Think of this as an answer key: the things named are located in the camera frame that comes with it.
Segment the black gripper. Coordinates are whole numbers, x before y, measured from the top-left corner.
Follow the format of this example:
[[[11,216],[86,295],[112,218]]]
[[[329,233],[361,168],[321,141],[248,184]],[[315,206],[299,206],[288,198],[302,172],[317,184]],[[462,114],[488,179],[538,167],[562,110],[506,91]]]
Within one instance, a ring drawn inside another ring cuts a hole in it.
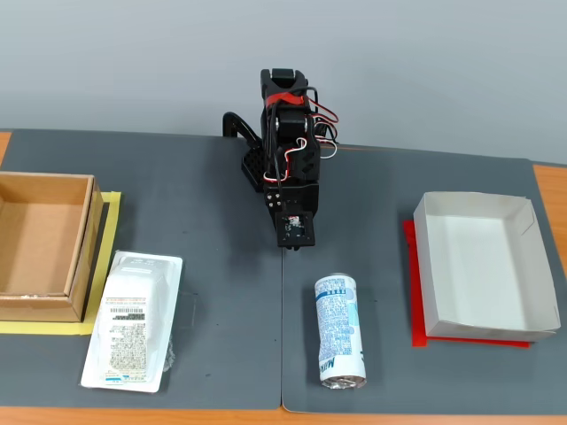
[[[319,188],[319,182],[283,182],[281,188],[276,182],[263,182],[265,205],[271,220],[275,221],[281,212],[289,215],[310,213],[314,217],[319,206]]]

